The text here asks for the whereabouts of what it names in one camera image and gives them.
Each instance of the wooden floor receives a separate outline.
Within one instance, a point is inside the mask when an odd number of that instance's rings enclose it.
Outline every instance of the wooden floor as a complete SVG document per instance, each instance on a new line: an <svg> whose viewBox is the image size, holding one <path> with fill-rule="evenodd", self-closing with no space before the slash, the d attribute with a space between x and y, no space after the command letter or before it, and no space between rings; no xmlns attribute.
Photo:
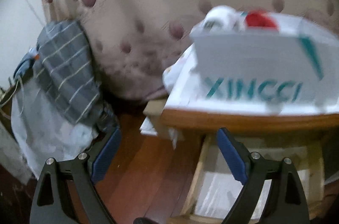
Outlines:
<svg viewBox="0 0 339 224"><path fill-rule="evenodd" d="M0 223L29 224L37 180L23 185L0 165Z"/></svg>
<svg viewBox="0 0 339 224"><path fill-rule="evenodd" d="M173 150L169 140L143 136L140 114L119 116L122 142L96 189L118 224L147 217L159 224L180 213L197 165L200 140L192 136ZM72 198L74 187L70 186ZM81 223L88 223L73 199Z"/></svg>

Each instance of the blue gripper pad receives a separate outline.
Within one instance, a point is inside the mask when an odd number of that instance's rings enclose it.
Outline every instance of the blue gripper pad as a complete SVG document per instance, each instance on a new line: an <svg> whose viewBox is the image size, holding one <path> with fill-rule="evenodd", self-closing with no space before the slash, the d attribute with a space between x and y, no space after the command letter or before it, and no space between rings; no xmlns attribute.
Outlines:
<svg viewBox="0 0 339 224"><path fill-rule="evenodd" d="M248 180L245 163L222 129L217 132L217 143L234 179L245 185Z"/></svg>
<svg viewBox="0 0 339 224"><path fill-rule="evenodd" d="M120 129L116 129L92 165L92 176L90 177L92 183L96 184L104 179L111 161L118 151L120 142L121 132Z"/></svg>

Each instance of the wooden table edge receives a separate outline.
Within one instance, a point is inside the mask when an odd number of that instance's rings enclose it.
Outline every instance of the wooden table edge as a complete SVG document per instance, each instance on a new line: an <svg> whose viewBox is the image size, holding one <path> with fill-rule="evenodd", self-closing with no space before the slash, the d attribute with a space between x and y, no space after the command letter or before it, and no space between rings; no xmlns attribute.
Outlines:
<svg viewBox="0 0 339 224"><path fill-rule="evenodd" d="M227 127L234 133L281 133L323 130L339 126L339 114L312 116L244 116L165 108L161 122L177 129L215 130Z"/></svg>

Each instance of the white wall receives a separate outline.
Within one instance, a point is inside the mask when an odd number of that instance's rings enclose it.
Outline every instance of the white wall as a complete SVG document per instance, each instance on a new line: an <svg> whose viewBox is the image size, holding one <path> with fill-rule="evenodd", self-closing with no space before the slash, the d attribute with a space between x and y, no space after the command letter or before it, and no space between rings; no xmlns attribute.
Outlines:
<svg viewBox="0 0 339 224"><path fill-rule="evenodd" d="M45 23L41 0L28 0ZM42 30L26 0L0 0L0 86L8 88L8 77Z"/></svg>

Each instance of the metal screw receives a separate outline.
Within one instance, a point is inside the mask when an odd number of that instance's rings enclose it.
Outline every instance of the metal screw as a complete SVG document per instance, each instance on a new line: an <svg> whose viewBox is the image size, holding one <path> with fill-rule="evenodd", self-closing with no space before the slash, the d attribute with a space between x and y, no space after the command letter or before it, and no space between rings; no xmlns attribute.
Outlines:
<svg viewBox="0 0 339 224"><path fill-rule="evenodd" d="M54 159L53 159L53 158L48 158L48 159L46 160L46 164L47 164L47 165L51 165L53 162L54 162Z"/></svg>
<svg viewBox="0 0 339 224"><path fill-rule="evenodd" d="M84 153L84 152L82 152L82 153L80 153L80 154L78 155L78 158L79 158L80 160L84 160L86 157L87 157L87 154Z"/></svg>
<svg viewBox="0 0 339 224"><path fill-rule="evenodd" d="M286 164L289 164L289 165L292 164L292 160L290 158L287 158L287 157L284 159L284 162Z"/></svg>
<svg viewBox="0 0 339 224"><path fill-rule="evenodd" d="M257 153L257 152L252 152L251 156L252 156L253 159L259 159L260 158L260 154Z"/></svg>

